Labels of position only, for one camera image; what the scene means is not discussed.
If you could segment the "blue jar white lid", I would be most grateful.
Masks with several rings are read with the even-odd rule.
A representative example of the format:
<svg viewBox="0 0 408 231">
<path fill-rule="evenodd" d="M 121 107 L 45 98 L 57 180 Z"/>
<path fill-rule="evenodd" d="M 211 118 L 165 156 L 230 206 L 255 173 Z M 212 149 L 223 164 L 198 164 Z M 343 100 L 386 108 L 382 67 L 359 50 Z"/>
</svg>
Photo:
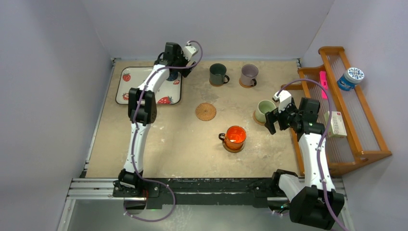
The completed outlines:
<svg viewBox="0 0 408 231">
<path fill-rule="evenodd" d="M 365 78 L 364 72 L 356 67 L 346 69 L 343 75 L 337 80 L 337 85 L 341 90 L 353 90 Z"/>
</svg>

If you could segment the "dark brown wooden coaster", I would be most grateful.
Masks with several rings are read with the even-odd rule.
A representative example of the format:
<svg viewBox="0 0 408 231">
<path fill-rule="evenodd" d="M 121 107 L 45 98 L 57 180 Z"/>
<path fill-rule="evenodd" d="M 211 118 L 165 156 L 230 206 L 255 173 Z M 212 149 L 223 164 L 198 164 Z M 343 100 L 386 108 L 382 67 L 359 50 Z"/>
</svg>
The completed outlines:
<svg viewBox="0 0 408 231">
<path fill-rule="evenodd" d="M 238 153 L 241 152 L 245 148 L 245 142 L 242 144 L 242 146 L 239 149 L 231 149 L 229 148 L 225 142 L 222 143 L 223 147 L 225 150 L 227 150 L 230 153 Z"/>
</svg>

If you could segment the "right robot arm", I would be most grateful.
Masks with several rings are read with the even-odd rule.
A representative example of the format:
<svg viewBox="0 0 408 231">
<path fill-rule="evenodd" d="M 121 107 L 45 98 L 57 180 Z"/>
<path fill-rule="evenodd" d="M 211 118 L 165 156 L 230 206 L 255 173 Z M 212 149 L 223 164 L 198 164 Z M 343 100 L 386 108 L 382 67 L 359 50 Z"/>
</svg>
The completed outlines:
<svg viewBox="0 0 408 231">
<path fill-rule="evenodd" d="M 296 107 L 291 96 L 275 96 L 273 101 L 279 106 L 265 114 L 265 127 L 275 134 L 274 123 L 278 122 L 280 130 L 291 128 L 296 133 L 305 178 L 304 182 L 300 182 L 295 173 L 278 169 L 272 176 L 271 192 L 277 196 L 286 195 L 292 222 L 330 230 L 344 206 L 344 195 L 336 192 L 328 170 L 325 154 L 327 132 L 325 126 L 318 122 L 320 103 L 303 97 L 300 106 Z"/>
</svg>

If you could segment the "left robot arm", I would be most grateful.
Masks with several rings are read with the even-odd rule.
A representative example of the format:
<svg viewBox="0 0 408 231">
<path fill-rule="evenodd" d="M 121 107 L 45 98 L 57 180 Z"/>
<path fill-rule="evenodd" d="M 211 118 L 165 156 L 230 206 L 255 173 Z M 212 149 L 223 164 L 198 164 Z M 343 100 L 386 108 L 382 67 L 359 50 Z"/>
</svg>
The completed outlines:
<svg viewBox="0 0 408 231">
<path fill-rule="evenodd" d="M 189 40 L 180 46 L 168 42 L 165 50 L 154 62 L 152 71 L 136 88 L 128 92 L 128 117 L 131 125 L 131 138 L 124 167 L 115 181 L 115 188 L 132 197 L 137 197 L 144 190 L 146 179 L 143 178 L 143 155 L 147 136 L 152 123 L 157 117 L 156 94 L 162 84 L 173 74 L 187 77 L 198 64 L 192 57 L 202 53 L 199 42 Z"/>
</svg>

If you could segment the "navy blue mug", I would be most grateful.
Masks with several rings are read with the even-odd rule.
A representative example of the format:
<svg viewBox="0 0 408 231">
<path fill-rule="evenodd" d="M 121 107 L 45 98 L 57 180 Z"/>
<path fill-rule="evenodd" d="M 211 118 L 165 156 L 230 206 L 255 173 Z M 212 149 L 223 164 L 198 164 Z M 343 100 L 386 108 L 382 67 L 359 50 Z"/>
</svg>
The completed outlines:
<svg viewBox="0 0 408 231">
<path fill-rule="evenodd" d="M 167 81 L 175 81 L 178 79 L 179 73 L 178 72 L 171 72 L 169 77 L 166 79 Z"/>
</svg>

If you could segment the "purple mug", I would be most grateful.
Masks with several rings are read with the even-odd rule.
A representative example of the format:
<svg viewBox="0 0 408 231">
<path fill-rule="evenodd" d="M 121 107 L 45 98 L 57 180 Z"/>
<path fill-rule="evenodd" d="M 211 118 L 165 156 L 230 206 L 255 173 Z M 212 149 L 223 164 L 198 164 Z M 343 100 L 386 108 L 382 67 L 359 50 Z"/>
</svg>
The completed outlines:
<svg viewBox="0 0 408 231">
<path fill-rule="evenodd" d="M 246 64 L 241 69 L 241 81 L 244 85 L 253 85 L 254 79 L 257 78 L 259 71 L 258 68 L 253 64 Z"/>
</svg>

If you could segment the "light wooden coaster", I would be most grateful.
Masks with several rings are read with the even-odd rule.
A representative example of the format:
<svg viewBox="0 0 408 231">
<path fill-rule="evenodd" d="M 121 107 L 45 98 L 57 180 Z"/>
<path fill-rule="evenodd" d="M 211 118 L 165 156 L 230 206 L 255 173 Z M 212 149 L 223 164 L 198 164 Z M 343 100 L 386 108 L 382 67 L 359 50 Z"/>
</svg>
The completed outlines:
<svg viewBox="0 0 408 231">
<path fill-rule="evenodd" d="M 256 85 L 257 85 L 257 81 L 256 81 L 256 79 L 254 79 L 254 84 L 253 85 L 244 85 L 243 83 L 242 83 L 242 81 L 241 81 L 241 79 L 239 79 L 239 84 L 243 87 L 243 88 L 252 88 L 252 87 L 255 87 Z"/>
<path fill-rule="evenodd" d="M 223 83 L 221 83 L 221 84 L 214 84 L 211 80 L 209 80 L 209 83 L 210 83 L 212 86 L 214 86 L 214 87 L 221 87 L 221 86 L 223 86 L 224 84 L 226 84 L 226 83 L 228 83 L 228 82 L 223 82 Z"/>
</svg>

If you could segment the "pale green mug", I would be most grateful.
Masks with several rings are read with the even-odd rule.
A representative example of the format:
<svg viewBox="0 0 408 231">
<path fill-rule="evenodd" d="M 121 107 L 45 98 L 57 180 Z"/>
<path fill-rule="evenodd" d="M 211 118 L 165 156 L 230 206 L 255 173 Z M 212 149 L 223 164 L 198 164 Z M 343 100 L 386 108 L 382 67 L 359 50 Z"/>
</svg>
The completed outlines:
<svg viewBox="0 0 408 231">
<path fill-rule="evenodd" d="M 259 124 L 266 123 L 266 113 L 272 112 L 276 109 L 276 105 L 274 102 L 269 100 L 262 100 L 258 103 L 255 111 L 254 111 L 254 119 Z"/>
</svg>

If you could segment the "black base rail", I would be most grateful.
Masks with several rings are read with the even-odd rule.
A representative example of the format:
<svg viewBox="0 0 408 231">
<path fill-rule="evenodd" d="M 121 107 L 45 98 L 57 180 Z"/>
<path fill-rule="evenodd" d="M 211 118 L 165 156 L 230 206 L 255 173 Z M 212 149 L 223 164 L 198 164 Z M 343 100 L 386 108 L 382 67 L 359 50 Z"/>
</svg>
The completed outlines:
<svg viewBox="0 0 408 231">
<path fill-rule="evenodd" d="M 140 189 L 119 185 L 116 179 L 79 178 L 71 182 L 68 199 L 122 201 L 141 212 L 176 205 L 251 205 L 280 209 L 288 205 L 278 180 L 269 178 L 156 178 Z"/>
</svg>

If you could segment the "white card box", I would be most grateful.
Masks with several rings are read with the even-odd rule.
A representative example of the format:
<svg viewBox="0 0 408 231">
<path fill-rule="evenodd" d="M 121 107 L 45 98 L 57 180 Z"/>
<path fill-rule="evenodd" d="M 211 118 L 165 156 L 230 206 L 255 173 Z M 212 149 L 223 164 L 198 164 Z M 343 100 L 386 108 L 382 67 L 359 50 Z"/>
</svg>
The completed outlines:
<svg viewBox="0 0 408 231">
<path fill-rule="evenodd" d="M 329 138 L 345 138 L 347 136 L 344 120 L 341 112 L 332 111 L 330 127 L 327 132 Z"/>
</svg>

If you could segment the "orange mug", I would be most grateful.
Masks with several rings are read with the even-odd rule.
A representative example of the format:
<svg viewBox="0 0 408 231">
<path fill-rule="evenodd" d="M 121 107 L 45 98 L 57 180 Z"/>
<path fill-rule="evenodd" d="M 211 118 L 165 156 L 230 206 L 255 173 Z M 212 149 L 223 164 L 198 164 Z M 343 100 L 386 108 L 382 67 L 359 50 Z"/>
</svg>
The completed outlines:
<svg viewBox="0 0 408 231">
<path fill-rule="evenodd" d="M 225 133 L 219 133 L 218 138 L 231 149 L 239 149 L 247 137 L 246 131 L 240 126 L 231 126 Z"/>
</svg>

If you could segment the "dark green mug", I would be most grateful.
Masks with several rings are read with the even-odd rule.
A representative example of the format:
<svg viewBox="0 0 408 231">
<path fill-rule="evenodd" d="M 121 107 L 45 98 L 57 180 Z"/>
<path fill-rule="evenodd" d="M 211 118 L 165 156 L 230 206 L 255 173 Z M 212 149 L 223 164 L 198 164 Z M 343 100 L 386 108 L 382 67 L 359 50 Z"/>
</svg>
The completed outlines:
<svg viewBox="0 0 408 231">
<path fill-rule="evenodd" d="M 221 84 L 223 82 L 229 83 L 230 77 L 227 75 L 227 68 L 223 64 L 212 64 L 209 71 L 209 80 L 211 80 L 214 84 Z"/>
</svg>

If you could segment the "pink marker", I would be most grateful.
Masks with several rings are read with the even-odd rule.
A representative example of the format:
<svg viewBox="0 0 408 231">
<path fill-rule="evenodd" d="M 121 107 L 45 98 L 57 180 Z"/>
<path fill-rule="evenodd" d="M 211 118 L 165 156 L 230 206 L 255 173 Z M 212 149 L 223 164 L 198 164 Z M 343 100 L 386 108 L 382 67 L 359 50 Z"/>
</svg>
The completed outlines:
<svg viewBox="0 0 408 231">
<path fill-rule="evenodd" d="M 327 77 L 326 77 L 326 72 L 325 71 L 320 71 L 319 79 L 320 79 L 320 84 L 322 85 L 322 87 L 325 90 L 328 90 L 328 82 L 327 82 Z M 324 90 L 321 91 L 321 96 L 322 96 L 322 99 L 324 99 L 324 100 L 328 99 L 327 94 L 325 93 Z"/>
</svg>

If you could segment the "strawberry print tray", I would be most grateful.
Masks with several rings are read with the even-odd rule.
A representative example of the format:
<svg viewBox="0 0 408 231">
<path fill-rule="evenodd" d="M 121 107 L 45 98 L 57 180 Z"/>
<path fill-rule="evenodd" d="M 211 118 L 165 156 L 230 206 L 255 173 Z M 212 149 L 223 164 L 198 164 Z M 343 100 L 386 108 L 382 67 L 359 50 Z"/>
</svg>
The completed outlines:
<svg viewBox="0 0 408 231">
<path fill-rule="evenodd" d="M 152 71 L 152 67 L 127 67 L 122 71 L 116 95 L 118 104 L 128 104 L 129 89 L 137 88 Z M 157 104 L 177 104 L 181 100 L 182 77 L 179 74 L 175 81 L 165 80 L 155 94 Z"/>
</svg>

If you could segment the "wooden tiered rack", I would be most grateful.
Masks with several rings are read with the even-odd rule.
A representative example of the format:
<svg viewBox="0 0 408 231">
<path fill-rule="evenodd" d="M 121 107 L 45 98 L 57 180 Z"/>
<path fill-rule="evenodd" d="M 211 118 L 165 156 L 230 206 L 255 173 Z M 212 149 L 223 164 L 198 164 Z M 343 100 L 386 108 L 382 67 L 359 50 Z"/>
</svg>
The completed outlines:
<svg viewBox="0 0 408 231">
<path fill-rule="evenodd" d="M 320 101 L 319 119 L 324 123 L 324 114 L 332 105 L 334 111 L 342 113 L 347 136 L 345 138 L 327 138 L 326 155 L 329 171 L 332 176 L 346 173 L 387 158 L 392 155 L 373 113 L 363 94 L 362 88 L 356 86 L 351 91 L 341 90 L 337 80 L 346 69 L 350 68 L 343 47 L 325 46 L 319 49 L 323 64 L 318 67 L 302 67 L 298 75 L 302 82 L 291 84 L 286 90 L 301 90 L 308 98 Z M 328 90 L 320 84 L 319 73 L 326 72 Z M 324 100 L 324 90 L 328 99 Z"/>
</svg>

